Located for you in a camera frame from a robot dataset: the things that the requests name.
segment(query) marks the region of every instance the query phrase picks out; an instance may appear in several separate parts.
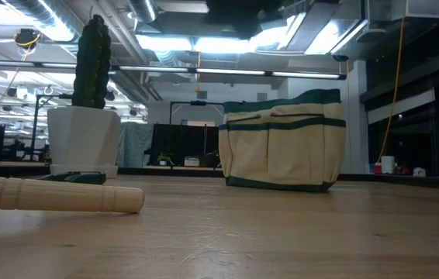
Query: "cactus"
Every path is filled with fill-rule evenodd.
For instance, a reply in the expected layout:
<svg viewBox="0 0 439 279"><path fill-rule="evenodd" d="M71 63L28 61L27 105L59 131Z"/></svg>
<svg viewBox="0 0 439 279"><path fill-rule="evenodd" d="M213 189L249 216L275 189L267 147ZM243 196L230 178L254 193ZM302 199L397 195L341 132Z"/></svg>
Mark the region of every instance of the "cactus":
<svg viewBox="0 0 439 279"><path fill-rule="evenodd" d="M103 109L109 81L111 37L100 15L84 27L78 41L76 78L71 104Z"/></svg>

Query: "wooden table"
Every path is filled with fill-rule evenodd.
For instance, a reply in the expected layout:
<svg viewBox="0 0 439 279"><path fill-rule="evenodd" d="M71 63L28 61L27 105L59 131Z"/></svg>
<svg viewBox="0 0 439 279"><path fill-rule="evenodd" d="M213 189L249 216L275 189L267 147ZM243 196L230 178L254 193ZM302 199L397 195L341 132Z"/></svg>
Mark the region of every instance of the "wooden table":
<svg viewBox="0 0 439 279"><path fill-rule="evenodd" d="M122 176L140 215L0 211L0 278L439 278L439 190Z"/></svg>

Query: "canvas tool bag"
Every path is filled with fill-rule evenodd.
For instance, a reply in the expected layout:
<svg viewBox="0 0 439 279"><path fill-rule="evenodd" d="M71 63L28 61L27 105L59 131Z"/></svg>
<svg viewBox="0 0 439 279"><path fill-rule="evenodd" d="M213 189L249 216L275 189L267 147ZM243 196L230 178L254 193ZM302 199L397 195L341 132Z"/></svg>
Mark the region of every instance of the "canvas tool bag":
<svg viewBox="0 0 439 279"><path fill-rule="evenodd" d="M345 145L340 90L224 108L219 158L227 185L326 191L336 181Z"/></svg>

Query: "wooden dowel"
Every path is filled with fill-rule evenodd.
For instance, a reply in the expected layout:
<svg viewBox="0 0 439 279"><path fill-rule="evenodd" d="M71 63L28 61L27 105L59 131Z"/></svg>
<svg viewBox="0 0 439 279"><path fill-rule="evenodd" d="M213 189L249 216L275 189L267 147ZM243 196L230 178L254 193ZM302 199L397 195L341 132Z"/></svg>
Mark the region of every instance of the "wooden dowel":
<svg viewBox="0 0 439 279"><path fill-rule="evenodd" d="M0 177L0 209L139 212L137 188Z"/></svg>

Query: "white pot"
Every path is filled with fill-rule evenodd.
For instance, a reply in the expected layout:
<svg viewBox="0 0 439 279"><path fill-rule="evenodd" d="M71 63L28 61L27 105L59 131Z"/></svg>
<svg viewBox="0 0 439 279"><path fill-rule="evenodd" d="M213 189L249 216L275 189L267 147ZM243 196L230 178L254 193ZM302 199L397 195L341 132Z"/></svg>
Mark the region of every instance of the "white pot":
<svg viewBox="0 0 439 279"><path fill-rule="evenodd" d="M67 107L47 111L50 172L100 171L107 178L118 173L120 117L112 111Z"/></svg>

